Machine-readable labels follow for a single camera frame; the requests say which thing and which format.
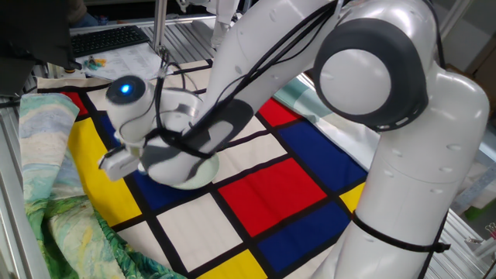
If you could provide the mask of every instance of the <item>green patterned cloth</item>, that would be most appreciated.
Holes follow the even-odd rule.
[[[183,279],[131,248],[95,211],[67,148],[79,109],[59,94],[24,95],[24,203],[52,278]]]

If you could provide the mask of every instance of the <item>white square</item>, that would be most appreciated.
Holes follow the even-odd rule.
[[[160,245],[146,222],[141,222],[138,225],[124,229],[118,232],[118,234],[127,241],[135,251],[140,252],[167,268],[171,268],[171,264],[165,257],[162,248],[160,248]]]
[[[112,104],[107,101],[107,98],[105,97],[106,95],[107,88],[88,92],[88,97],[95,106],[96,110],[101,112],[106,112],[112,107]]]
[[[286,150],[271,134],[223,150],[219,155],[219,172],[213,183],[232,177],[241,171],[286,154]]]
[[[252,117],[252,119],[246,124],[246,126],[239,132],[237,136],[231,139],[231,141],[240,140],[244,137],[251,136],[256,132],[264,131],[265,127],[257,117]]]
[[[188,271],[242,243],[210,194],[157,218]]]
[[[324,252],[320,253],[313,259],[300,266],[297,270],[293,271],[284,279],[309,279],[311,275],[317,270],[317,268],[319,268],[320,264],[324,262],[333,247],[334,246],[327,248],[326,250],[324,250]]]

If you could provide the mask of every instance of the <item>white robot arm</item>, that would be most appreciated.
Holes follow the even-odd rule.
[[[149,176],[176,185],[313,67],[327,106],[381,132],[353,221],[313,278],[417,278],[428,252],[446,248],[433,243],[480,144],[487,98],[435,62],[436,21],[427,1],[355,1],[339,20],[336,6],[262,0],[220,46],[204,103],[166,88],[157,107],[160,132],[152,87],[123,77],[108,90],[109,117]],[[130,82],[136,90],[124,94]]]

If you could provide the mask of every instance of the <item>black strap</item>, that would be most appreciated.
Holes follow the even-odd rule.
[[[21,98],[14,98],[8,102],[0,103],[0,109],[13,108],[19,106],[21,103]]]
[[[59,88],[38,88],[38,93],[61,93],[61,92],[76,92],[78,94],[88,93],[90,91],[97,91],[101,89],[105,89],[110,87],[112,82],[108,84],[96,85],[96,86],[87,86],[87,87],[78,87],[72,85],[66,85]]]
[[[175,71],[174,73],[172,73],[172,75],[187,74],[187,73],[191,73],[191,72],[194,72],[194,71],[207,70],[207,69],[210,69],[210,68],[212,68],[212,65],[208,64],[208,65],[205,65],[205,66],[194,67],[194,68],[189,68],[189,69],[180,69],[180,70]]]
[[[178,132],[173,132],[168,129],[162,128],[162,129],[153,129],[151,130],[146,136],[145,136],[145,146],[148,144],[148,142],[157,137],[160,136],[160,138],[169,146],[172,146],[176,149],[179,149],[180,151],[183,151],[185,153],[188,153],[192,156],[202,158],[202,159],[210,159],[212,156],[214,156],[213,153],[203,153],[198,150],[194,150],[190,148],[187,144],[181,142],[181,133]]]
[[[360,218],[357,217],[357,214],[355,212],[353,212],[352,220],[364,232],[370,234],[371,236],[379,239],[382,242],[385,242],[389,245],[395,246],[395,247],[403,249],[403,250],[408,250],[408,251],[418,252],[418,253],[429,253],[432,251],[436,252],[436,253],[442,253],[451,247],[451,244],[445,244],[445,243],[434,243],[432,245],[422,246],[422,245],[410,244],[410,243],[406,243],[406,242],[398,240],[398,239],[394,239],[390,236],[386,236],[382,232],[379,232],[379,231],[369,227],[362,220],[360,220]]]
[[[443,228],[444,224],[446,224],[446,219],[448,218],[448,212],[444,215],[443,222],[441,223],[441,226],[439,226],[439,230],[437,231],[437,236],[434,239],[434,243],[437,243],[439,241],[439,238],[441,238],[441,234],[443,234]],[[420,274],[418,275],[417,279],[424,279],[425,274],[427,273],[427,270],[429,269],[429,265],[431,263],[432,256],[434,256],[434,251],[429,252],[429,255],[427,255],[424,265],[422,266],[422,269],[420,270]]]

